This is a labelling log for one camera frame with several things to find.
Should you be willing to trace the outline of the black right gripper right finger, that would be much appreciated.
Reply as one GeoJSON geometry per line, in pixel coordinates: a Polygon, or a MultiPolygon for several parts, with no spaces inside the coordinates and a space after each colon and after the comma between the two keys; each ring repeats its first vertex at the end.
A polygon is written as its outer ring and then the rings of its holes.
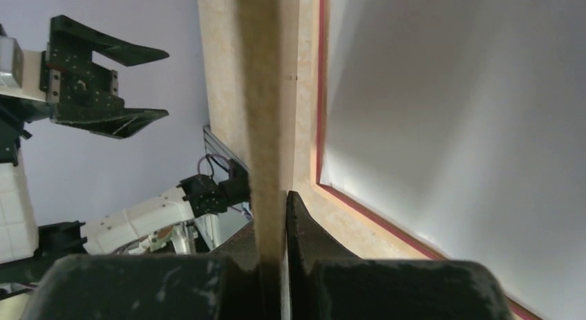
{"type": "Polygon", "coordinates": [[[472,261],[363,259],[287,195],[294,319],[511,319],[500,284],[472,261]]]}

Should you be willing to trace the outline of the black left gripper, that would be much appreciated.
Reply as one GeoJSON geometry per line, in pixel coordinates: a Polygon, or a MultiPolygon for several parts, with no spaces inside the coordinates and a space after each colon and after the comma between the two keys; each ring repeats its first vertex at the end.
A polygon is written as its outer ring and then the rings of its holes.
{"type": "Polygon", "coordinates": [[[166,59],[166,51],[106,35],[65,15],[50,20],[50,43],[86,51],[47,44],[41,54],[39,87],[46,93],[51,122],[124,139],[169,115],[164,109],[124,108],[118,97],[118,72],[92,60],[95,51],[129,67],[166,59]]]}

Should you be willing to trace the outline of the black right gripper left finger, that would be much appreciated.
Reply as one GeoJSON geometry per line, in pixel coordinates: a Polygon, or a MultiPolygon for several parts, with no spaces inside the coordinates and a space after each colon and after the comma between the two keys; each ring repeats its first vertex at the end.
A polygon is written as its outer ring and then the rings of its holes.
{"type": "Polygon", "coordinates": [[[261,294],[254,226],[211,252],[71,255],[29,298],[23,319],[273,319],[261,294]]]}

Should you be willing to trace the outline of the pink wooden picture frame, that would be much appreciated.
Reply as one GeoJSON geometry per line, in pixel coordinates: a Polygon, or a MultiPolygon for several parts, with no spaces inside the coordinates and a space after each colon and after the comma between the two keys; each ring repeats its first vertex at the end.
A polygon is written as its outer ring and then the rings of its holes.
{"type": "Polygon", "coordinates": [[[294,188],[358,256],[476,261],[514,319],[539,319],[493,195],[508,2],[301,0],[294,188]]]}

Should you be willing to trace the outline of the landscape beach photo print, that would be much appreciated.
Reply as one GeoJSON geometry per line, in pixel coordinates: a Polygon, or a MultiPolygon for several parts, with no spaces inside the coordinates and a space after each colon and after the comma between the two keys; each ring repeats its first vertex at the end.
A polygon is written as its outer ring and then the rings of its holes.
{"type": "Polygon", "coordinates": [[[319,180],[585,318],[585,0],[329,0],[319,180]]]}

